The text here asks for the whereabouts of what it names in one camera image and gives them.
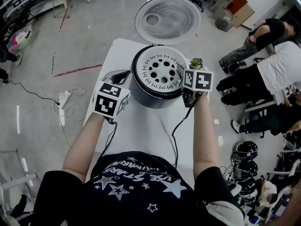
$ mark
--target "cable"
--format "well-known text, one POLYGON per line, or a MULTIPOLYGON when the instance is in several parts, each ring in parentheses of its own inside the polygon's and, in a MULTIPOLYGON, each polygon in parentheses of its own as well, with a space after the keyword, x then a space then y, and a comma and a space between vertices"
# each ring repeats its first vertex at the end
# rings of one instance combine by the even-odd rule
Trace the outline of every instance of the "cable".
POLYGON ((70 144, 69 144, 68 139, 67 139, 67 136, 66 136, 66 134, 65 134, 65 131, 64 131, 64 128, 63 128, 63 125, 62 125, 62 122, 61 122, 61 117, 60 117, 60 115, 58 115, 58 118, 60 119, 61 127, 62 127, 62 130, 63 130, 63 134, 64 134, 64 136, 65 136, 66 142, 67 142, 67 144, 68 144, 68 146, 69 146, 69 148, 70 148, 70 144))
POLYGON ((197 93, 196 94, 196 99, 194 100, 194 102, 192 103, 192 105, 190 106, 186 116, 180 121, 179 124, 176 125, 176 127, 174 128, 173 132, 171 133, 171 136, 174 139, 174 146, 175 146, 175 151, 176 151, 176 156, 175 156, 175 163, 174 163, 174 167, 177 168, 178 166, 178 160, 179 160, 179 152, 178 152, 178 146, 177 146, 177 142, 176 139, 174 137, 174 133, 175 131, 178 129, 178 127, 183 123, 184 120, 186 120, 192 110, 192 108, 194 107, 194 105, 197 103, 198 99, 202 96, 203 92, 201 94, 197 93))
MULTIPOLYGON (((86 92, 85 89, 84 89, 82 86, 76 87, 76 88, 73 88, 73 89, 69 89, 69 90, 67 90, 67 91, 68 91, 70 94, 71 94, 71 93, 74 93, 74 94, 77 95, 77 96, 82 96, 82 95, 86 92), (75 92, 76 89, 82 89, 83 92, 82 92, 81 94, 76 93, 76 92, 75 92)), ((59 101, 60 98, 61 98, 62 96, 63 96, 63 93, 59 93, 59 94, 56 96, 55 100, 59 101)), ((56 105, 56 111, 57 111, 57 112, 55 112, 55 103, 53 103, 53 105, 52 105, 52 111, 53 111, 54 114, 56 114, 56 115, 58 115, 58 116, 66 117, 66 118, 67 118, 68 120, 70 120, 70 121, 82 121, 83 119, 85 119, 85 116, 84 116, 83 118, 81 118, 80 120, 74 120, 74 119, 70 119, 70 118, 69 118, 69 116, 73 115, 73 113, 74 113, 74 107, 69 106, 69 107, 66 109, 66 115, 59 115, 59 110, 60 110, 60 108, 56 105), (72 109, 72 112, 68 115, 67 112, 68 112, 69 109, 72 109)))
POLYGON ((113 140, 113 138, 114 138, 114 135, 115 135, 115 133, 116 133, 118 123, 117 123, 116 121, 114 121, 114 122, 112 122, 112 124, 115 125, 114 130, 113 130, 113 131, 111 132, 111 134, 108 136, 108 139, 107 139, 106 145, 105 145, 105 147, 104 147, 104 150, 103 150, 103 152, 101 153, 101 155, 100 155, 99 158, 101 158, 101 157, 103 156, 103 154, 108 150, 108 148, 109 148, 109 146, 110 146, 110 144, 111 144, 111 142, 112 142, 112 140, 113 140))
POLYGON ((3 83, 5 83, 5 84, 9 84, 9 83, 12 83, 13 85, 21 85, 22 86, 22 88, 27 92, 27 93, 30 93, 30 94, 34 94, 34 95, 36 95, 37 97, 39 97, 39 98, 41 98, 41 99, 44 99, 44 100, 52 100, 55 104, 57 104, 57 105, 60 105, 60 103, 58 103, 57 101, 55 101, 55 100, 53 100, 53 99, 51 99, 51 98, 44 98, 44 97, 41 97, 41 96, 39 96, 38 94, 36 94, 36 93, 34 93, 34 92, 30 92, 30 91, 28 91, 27 89, 25 89, 24 88, 24 86, 21 84, 21 83, 13 83, 12 81, 3 81, 3 83))

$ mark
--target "desk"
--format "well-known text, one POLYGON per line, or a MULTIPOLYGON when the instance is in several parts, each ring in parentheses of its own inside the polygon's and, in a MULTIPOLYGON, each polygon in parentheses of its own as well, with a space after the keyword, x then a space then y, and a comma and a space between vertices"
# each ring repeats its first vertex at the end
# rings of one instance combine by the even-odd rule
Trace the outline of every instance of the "desk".
MULTIPOLYGON (((125 40, 116 39, 105 59, 101 72, 98 76, 100 81, 108 72, 114 70, 131 70, 132 61, 136 53, 147 45, 125 40)), ((93 112, 92 98, 86 114, 86 119, 93 112)), ((164 109, 150 109, 137 103, 130 97, 129 104, 115 121, 118 122, 115 137, 107 150, 107 154, 126 151, 141 151, 157 155, 168 160, 172 165, 175 161, 173 139, 171 133, 175 126, 183 119, 188 109, 185 108, 182 97, 174 104, 164 109)), ((108 135, 114 126, 105 122, 97 142, 95 151, 102 152, 108 135)), ((175 133, 179 150, 178 168, 189 169, 192 173, 192 149, 193 149, 193 111, 187 120, 175 133)))

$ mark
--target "rice cooker lid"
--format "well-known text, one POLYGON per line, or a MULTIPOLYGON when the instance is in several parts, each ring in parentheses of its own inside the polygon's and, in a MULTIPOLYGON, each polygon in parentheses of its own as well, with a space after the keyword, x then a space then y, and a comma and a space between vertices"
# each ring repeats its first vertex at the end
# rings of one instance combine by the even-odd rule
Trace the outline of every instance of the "rice cooker lid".
POLYGON ((138 11, 135 28, 154 45, 174 45, 189 39, 201 24, 201 13, 189 0, 150 0, 138 11))

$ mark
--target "white shirt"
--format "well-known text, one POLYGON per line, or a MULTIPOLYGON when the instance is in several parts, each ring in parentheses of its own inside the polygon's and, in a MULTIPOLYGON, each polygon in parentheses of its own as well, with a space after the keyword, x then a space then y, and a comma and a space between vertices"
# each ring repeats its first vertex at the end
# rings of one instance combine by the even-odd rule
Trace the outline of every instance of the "white shirt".
POLYGON ((264 181, 264 183, 265 183, 265 186, 264 186, 264 191, 263 191, 263 194, 262 194, 260 206, 269 207, 271 204, 267 201, 267 197, 270 194, 276 194, 277 193, 277 188, 274 184, 272 184, 269 181, 264 181))
POLYGON ((274 95, 301 81, 301 49, 293 42, 275 46, 277 54, 257 64, 267 90, 274 95))

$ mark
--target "person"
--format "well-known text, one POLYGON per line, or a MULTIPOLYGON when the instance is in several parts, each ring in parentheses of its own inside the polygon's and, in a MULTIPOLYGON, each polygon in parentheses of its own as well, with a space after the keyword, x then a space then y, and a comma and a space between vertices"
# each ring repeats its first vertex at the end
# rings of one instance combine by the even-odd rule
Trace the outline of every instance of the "person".
POLYGON ((259 206, 270 207, 278 199, 277 188, 271 182, 262 182, 261 195, 259 196, 259 206))
MULTIPOLYGON (((17 66, 20 65, 21 63, 21 59, 22 59, 22 54, 19 53, 17 56, 15 56, 14 54, 10 53, 8 51, 8 48, 6 47, 6 45, 0 41, 0 62, 4 63, 7 60, 14 62, 17 66)), ((8 73, 4 70, 0 68, 0 79, 3 82, 7 82, 8 81, 8 73)))
POLYGON ((243 214, 218 168, 219 146, 205 93, 194 108, 194 191, 169 162, 142 152, 100 157, 84 183, 104 120, 92 113, 62 170, 45 174, 31 226, 59 226, 64 220, 70 226, 161 220, 243 225, 243 214))
POLYGON ((250 121, 245 125, 240 125, 237 121, 231 120, 231 127, 239 133, 260 133, 270 130, 272 135, 279 133, 292 134, 301 129, 301 107, 298 106, 277 106, 276 110, 250 121))
POLYGON ((3 215, 3 209, 0 206, 1 217, 0 226, 12 226, 17 222, 19 226, 28 226, 31 222, 32 212, 24 212, 27 202, 27 196, 25 194, 21 195, 20 202, 15 206, 15 208, 10 213, 10 216, 3 215))
POLYGON ((298 36, 299 33, 300 26, 293 18, 289 18, 285 22, 276 18, 263 20, 249 33, 243 46, 224 56, 219 61, 219 64, 223 71, 228 74, 230 65, 255 55, 284 35, 292 37, 298 36))
POLYGON ((216 89, 236 91, 223 96, 227 105, 238 105, 252 100, 266 99, 301 79, 301 49, 287 41, 275 46, 276 54, 237 74, 220 81, 216 89))

